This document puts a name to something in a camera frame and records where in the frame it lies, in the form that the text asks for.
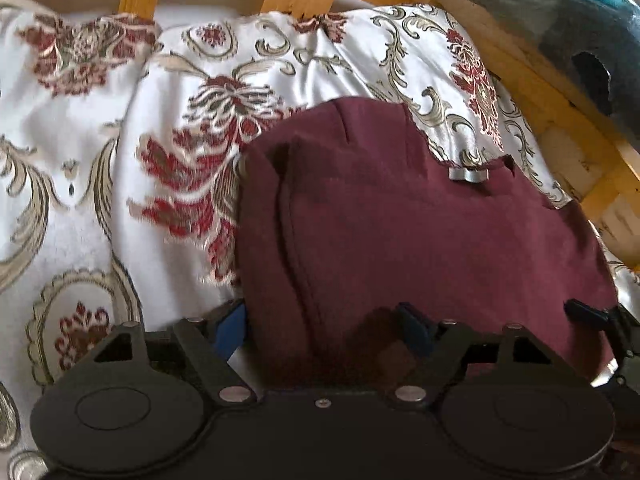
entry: bedspread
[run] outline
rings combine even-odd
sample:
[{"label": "bedspread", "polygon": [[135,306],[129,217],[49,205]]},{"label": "bedspread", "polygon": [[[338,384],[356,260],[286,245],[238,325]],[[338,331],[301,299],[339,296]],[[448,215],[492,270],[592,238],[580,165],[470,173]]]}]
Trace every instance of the bedspread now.
[{"label": "bedspread", "polygon": [[[31,408],[112,326],[158,330],[242,295],[242,150],[347,95],[405,103],[440,160],[508,153],[553,204],[570,200],[509,93],[435,7],[165,31],[126,14],[69,24],[0,9],[0,479],[46,470]],[[633,308],[638,278],[606,255]]]}]

